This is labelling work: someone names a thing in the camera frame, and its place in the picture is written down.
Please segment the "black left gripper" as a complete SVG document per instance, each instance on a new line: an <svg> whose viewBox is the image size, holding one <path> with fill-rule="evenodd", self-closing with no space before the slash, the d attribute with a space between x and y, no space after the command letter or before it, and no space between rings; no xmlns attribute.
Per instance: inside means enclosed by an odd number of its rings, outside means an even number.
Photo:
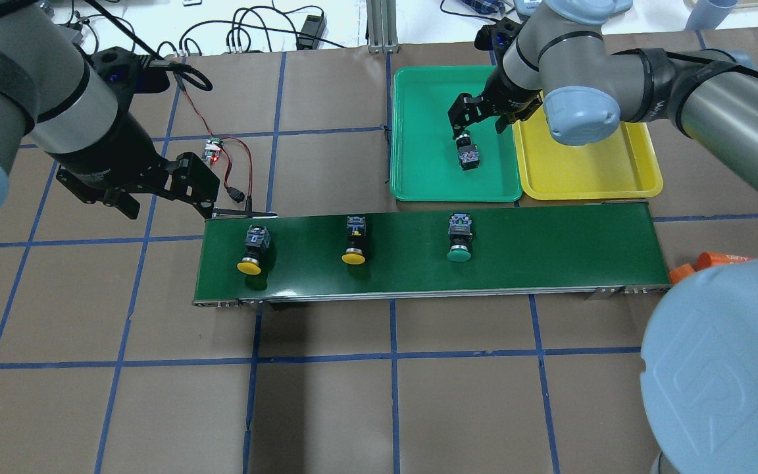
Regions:
<svg viewBox="0 0 758 474"><path fill-rule="evenodd" d="M150 135L129 112L115 119L97 143L70 153L51 153L60 165L58 182L86 204L102 203L127 219L139 216L132 194L150 193L195 208L202 219L213 217L220 178L195 153L168 161L155 150Z"/></svg>

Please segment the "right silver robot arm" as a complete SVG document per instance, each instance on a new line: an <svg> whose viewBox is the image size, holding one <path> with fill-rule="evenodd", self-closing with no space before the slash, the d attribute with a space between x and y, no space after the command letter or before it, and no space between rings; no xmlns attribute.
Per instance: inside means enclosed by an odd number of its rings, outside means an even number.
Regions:
<svg viewBox="0 0 758 474"><path fill-rule="evenodd" d="M758 192L758 71L741 51L608 54L602 26L628 1L543 1L523 24L488 27L495 69L448 110L454 137L541 107L565 146L623 122L670 121ZM641 347L640 391L659 455L653 473L758 473L758 258L706 268L657 304Z"/></svg>

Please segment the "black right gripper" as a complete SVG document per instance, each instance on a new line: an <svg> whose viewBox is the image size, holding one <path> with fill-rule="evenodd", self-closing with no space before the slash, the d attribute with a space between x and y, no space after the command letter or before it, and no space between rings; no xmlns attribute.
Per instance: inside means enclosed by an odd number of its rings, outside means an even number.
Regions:
<svg viewBox="0 0 758 474"><path fill-rule="evenodd" d="M460 93L448 108L452 138L491 117L497 117L494 130L502 134L515 122L530 119L542 103L539 90L523 89L510 81L501 69L493 69L481 94Z"/></svg>

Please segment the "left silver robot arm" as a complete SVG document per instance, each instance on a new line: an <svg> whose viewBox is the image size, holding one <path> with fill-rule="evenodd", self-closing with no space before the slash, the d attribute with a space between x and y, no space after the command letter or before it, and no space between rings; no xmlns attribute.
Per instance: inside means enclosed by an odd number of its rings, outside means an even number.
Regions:
<svg viewBox="0 0 758 474"><path fill-rule="evenodd" d="M138 93L168 89L169 75L210 91L187 64L151 48L112 47L88 55L36 1L0 1L0 209L19 145L30 138L60 165L57 180L78 200L137 219L135 195L190 204L210 219L220 178L194 153L160 156L130 114Z"/></svg>

